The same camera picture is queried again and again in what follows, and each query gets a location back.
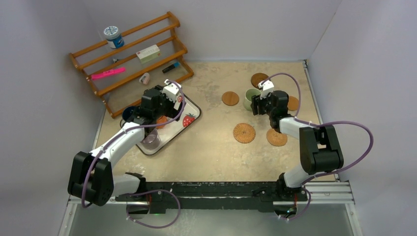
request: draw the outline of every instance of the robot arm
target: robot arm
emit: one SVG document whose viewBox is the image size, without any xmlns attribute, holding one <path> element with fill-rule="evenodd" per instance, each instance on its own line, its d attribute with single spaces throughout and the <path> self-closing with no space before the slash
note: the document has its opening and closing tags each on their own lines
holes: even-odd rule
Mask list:
<svg viewBox="0 0 417 236">
<path fill-rule="evenodd" d="M 81 198 L 88 169 L 96 157 L 99 158 L 89 178 L 86 201 L 102 206 L 112 196 L 144 191 L 146 179 L 142 175 L 113 176 L 112 168 L 155 128 L 153 125 L 161 116 L 175 118 L 179 114 L 182 107 L 178 102 L 179 88 L 168 81 L 165 84 L 165 87 L 156 86 L 144 92 L 142 103 L 131 111 L 122 129 L 111 139 L 89 153 L 75 155 L 68 184 L 70 195 Z"/>
<path fill-rule="evenodd" d="M 298 122 L 288 114 L 288 94 L 275 90 L 271 81 L 259 83 L 261 95 L 252 97 L 253 115 L 267 114 L 275 131 L 299 140 L 300 163 L 280 175 L 286 191 L 299 189 L 309 177 L 320 172 L 331 172 L 343 167 L 343 155 L 332 125 L 314 127 Z"/>
</svg>

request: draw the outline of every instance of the white wall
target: white wall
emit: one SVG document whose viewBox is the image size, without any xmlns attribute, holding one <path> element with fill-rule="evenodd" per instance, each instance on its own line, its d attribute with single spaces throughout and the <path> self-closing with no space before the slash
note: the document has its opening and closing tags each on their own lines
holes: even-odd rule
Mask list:
<svg viewBox="0 0 417 236">
<path fill-rule="evenodd" d="M 368 125 L 375 145 L 342 174 L 351 181 L 366 236 L 417 235 L 417 2 L 344 0 L 309 65 L 324 121 Z M 351 163 L 364 132 L 338 132 Z"/>
<path fill-rule="evenodd" d="M 187 59 L 299 60 L 311 56 L 341 0 L 84 2 L 100 31 L 109 25 L 124 31 L 173 12 Z"/>
<path fill-rule="evenodd" d="M 0 31 L 1 235 L 57 235 L 104 112 L 67 54 L 100 38 L 79 0 L 2 1 Z"/>
</svg>

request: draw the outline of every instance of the wooden shelf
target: wooden shelf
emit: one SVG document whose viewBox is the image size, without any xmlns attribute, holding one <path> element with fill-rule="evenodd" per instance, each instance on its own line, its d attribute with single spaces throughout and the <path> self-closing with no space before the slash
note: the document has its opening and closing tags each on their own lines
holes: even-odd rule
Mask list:
<svg viewBox="0 0 417 236">
<path fill-rule="evenodd" d="M 185 62 L 184 58 L 182 57 L 184 54 L 186 54 L 188 52 L 188 50 L 187 50 L 186 46 L 177 37 L 177 34 L 175 32 L 175 28 L 180 27 L 180 23 L 179 23 L 178 18 L 175 15 L 173 15 L 171 12 L 167 12 L 167 14 L 165 14 L 163 16 L 160 16 L 160 17 L 155 18 L 155 19 L 153 19 L 151 21 L 148 21 L 146 23 L 143 23 L 141 25 L 138 25 L 136 27 L 133 27 L 133 28 L 131 28 L 131 29 L 129 29 L 129 30 L 121 33 L 121 35 L 122 36 L 130 35 L 130 34 L 132 34 L 134 32 L 137 32 L 137 31 L 139 31 L 139 30 L 141 30 L 143 28 L 146 28 L 148 26 L 151 26 L 151 25 L 153 25 L 153 24 L 155 24 L 157 22 L 160 22 L 162 20 L 165 20 L 165 19 L 168 19 L 169 22 L 170 22 L 170 24 L 167 27 L 164 27 L 164 28 L 162 28 L 160 30 L 157 30 L 157 31 L 155 31 L 155 32 L 153 32 L 151 34 L 148 34 L 147 36 L 144 36 L 142 38 L 139 38 L 139 39 L 137 39 L 137 40 L 135 40 L 135 41 L 133 41 L 131 43 L 125 44 L 124 46 L 122 46 L 120 48 L 113 49 L 111 52 L 108 52 L 108 53 L 106 53 L 104 55 L 101 55 L 101 56 L 99 56 L 99 57 L 97 57 L 95 59 L 92 59 L 92 60 L 84 63 L 84 64 L 81 64 L 80 65 L 78 63 L 78 61 L 77 61 L 77 57 L 82 56 L 82 55 L 84 55 L 84 54 L 86 54 L 88 52 L 91 52 L 93 50 L 96 50 L 96 49 L 98 49 L 100 47 L 103 47 L 103 46 L 107 45 L 107 41 L 106 40 L 103 40 L 103 41 L 101 41 L 99 43 L 96 43 L 94 45 L 91 45 L 91 46 L 89 46 L 87 48 L 84 48 L 84 49 L 78 51 L 78 52 L 70 53 L 69 54 L 69 57 L 70 57 L 72 63 L 74 64 L 74 67 L 76 69 L 78 69 L 79 71 L 81 71 L 81 73 L 86 77 L 86 80 L 87 80 L 88 84 L 91 86 L 91 89 L 92 89 L 93 93 L 95 95 L 99 96 L 102 99 L 104 105 L 106 106 L 107 111 L 110 113 L 110 115 L 113 118 L 115 118 L 115 117 L 119 116 L 120 114 L 122 114 L 123 110 L 126 107 L 136 106 L 136 105 L 140 104 L 141 101 L 140 100 L 135 101 L 132 104 L 127 104 L 124 108 L 122 108 L 122 109 L 120 109 L 118 111 L 112 111 L 111 108 L 110 108 L 110 106 L 107 104 L 106 100 L 104 99 L 104 95 L 106 95 L 106 94 L 110 93 L 111 91 L 114 91 L 115 89 L 117 89 L 117 88 L 119 88 L 119 87 L 121 87 L 121 86 L 123 86 L 123 85 L 125 85 L 125 84 L 127 84 L 127 83 L 129 83 L 129 82 L 131 82 L 131 81 L 133 81 L 133 80 L 141 77 L 144 73 L 150 72 L 150 71 L 152 71 L 152 70 L 154 70 L 154 69 L 156 69 L 156 68 L 158 68 L 158 67 L 160 67 L 160 66 L 162 66 L 162 65 L 164 65 L 164 64 L 166 64 L 166 63 L 168 63 L 168 62 L 170 62 L 172 60 L 177 59 L 181 63 L 181 65 L 186 69 L 186 71 L 188 73 L 186 75 L 184 75 L 184 76 L 176 79 L 176 82 L 178 82 L 178 83 L 179 82 L 182 82 L 183 80 L 185 80 L 187 78 L 190 78 L 191 76 L 194 75 L 193 70 L 190 68 L 190 66 Z M 103 71 L 107 71 L 107 70 L 110 70 L 110 69 L 113 69 L 116 66 L 120 66 L 123 63 L 126 63 L 126 62 L 128 62 L 128 61 L 130 61 L 132 59 L 136 59 L 137 58 L 136 54 L 132 54 L 132 55 L 130 55 L 130 56 L 124 58 L 124 59 L 121 59 L 121 60 L 117 61 L 116 63 L 113 63 L 113 64 L 111 64 L 109 66 L 104 67 L 104 68 L 101 68 L 101 69 L 99 69 L 99 70 L 97 70 L 97 71 L 95 71 L 95 72 L 93 72 L 91 74 L 86 73 L 85 70 L 84 70 L 86 67 L 89 67 L 91 65 L 94 65 L 94 64 L 96 64 L 96 63 L 98 63 L 98 62 L 100 62 L 100 61 L 102 61 L 104 59 L 107 59 L 107 58 L 109 58 L 109 57 L 111 57 L 111 56 L 113 56 L 113 55 L 115 55 L 117 53 L 120 53 L 120 52 L 122 52 L 122 51 L 124 51 L 126 49 L 129 49 L 129 48 L 131 48 L 131 47 L 133 47 L 133 46 L 135 46 L 135 45 L 137 45 L 139 43 L 142 43 L 142 42 L 144 42 L 146 40 L 149 40 L 149 39 L 151 39 L 151 38 L 153 38 L 153 37 L 155 37 L 157 35 L 160 35 L 160 34 L 166 32 L 166 31 L 170 31 L 171 37 L 169 37 L 167 39 L 164 39 L 164 40 L 158 42 L 156 45 L 158 47 L 160 47 L 160 46 L 162 46 L 162 45 L 164 45 L 166 43 L 172 42 L 173 47 L 175 49 L 175 53 L 174 54 L 172 54 L 172 55 L 164 58 L 163 60 L 160 60 L 160 61 L 158 61 L 158 62 L 156 62 L 156 63 L 154 63 L 154 64 L 152 64 L 152 65 L 150 65 L 150 66 L 148 66 L 148 67 L 146 67 L 146 68 L 138 71 L 138 72 L 135 72 L 132 75 L 129 75 L 126 78 L 124 78 L 124 79 L 122 79 L 120 81 L 117 81 L 117 82 L 115 82 L 112 85 L 107 86 L 106 88 L 103 88 L 103 89 L 98 90 L 97 87 L 95 86 L 95 84 L 93 83 L 93 81 L 91 80 L 91 75 L 92 74 L 101 73 Z"/>
</svg>

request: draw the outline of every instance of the white tray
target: white tray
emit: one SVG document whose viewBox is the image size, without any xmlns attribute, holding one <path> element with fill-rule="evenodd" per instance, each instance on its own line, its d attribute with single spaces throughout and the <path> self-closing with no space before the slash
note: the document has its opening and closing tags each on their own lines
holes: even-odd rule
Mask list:
<svg viewBox="0 0 417 236">
<path fill-rule="evenodd" d="M 187 96 L 185 96 L 185 108 L 184 111 L 181 114 L 181 117 L 178 121 L 171 122 L 162 129 L 158 129 L 158 136 L 160 139 L 160 143 L 157 148 L 153 150 L 148 150 L 144 148 L 143 144 L 138 143 L 136 146 L 140 149 L 143 154 L 151 156 L 157 153 L 159 150 L 161 150 L 168 142 L 170 142 L 172 139 L 174 139 L 176 136 L 178 136 L 183 130 L 190 127 L 192 125 L 189 124 L 188 126 L 184 127 L 182 125 L 182 122 L 185 118 L 185 116 L 191 114 L 195 117 L 195 120 L 197 120 L 201 116 L 201 109 L 198 107 L 193 101 L 191 101 Z M 122 127 L 124 124 L 123 120 L 120 121 L 120 127 Z"/>
</svg>

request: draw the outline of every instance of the beige tabletop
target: beige tabletop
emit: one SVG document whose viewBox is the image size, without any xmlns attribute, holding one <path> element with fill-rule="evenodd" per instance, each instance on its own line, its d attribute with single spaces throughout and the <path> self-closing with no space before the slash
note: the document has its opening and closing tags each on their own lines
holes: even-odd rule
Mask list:
<svg viewBox="0 0 417 236">
<path fill-rule="evenodd" d="M 181 84 L 184 93 L 201 108 L 202 116 L 154 156 L 145 156 L 133 147 L 116 165 L 115 174 L 140 173 L 148 181 L 274 181 L 299 163 L 298 140 L 288 137 L 287 144 L 282 147 L 269 144 L 266 139 L 270 129 L 268 116 L 253 116 L 243 107 L 243 101 L 245 91 L 253 88 L 250 83 L 253 74 L 286 72 L 301 86 L 302 104 L 298 117 L 319 122 L 301 62 L 191 62 L 189 65 L 195 75 Z M 163 76 L 156 73 L 151 74 L 155 84 L 166 78 L 178 78 L 182 71 L 176 68 Z M 272 81 L 275 90 L 298 97 L 297 87 L 289 77 L 281 75 Z M 113 92 L 110 102 L 126 102 L 129 96 L 141 96 L 146 88 L 139 83 L 130 85 L 121 92 Z M 222 103 L 222 94 L 227 91 L 239 95 L 237 105 Z M 97 145 L 119 130 L 120 119 L 105 114 Z M 233 138 L 233 128 L 238 123 L 248 123 L 255 128 L 254 141 L 241 144 Z"/>
</svg>

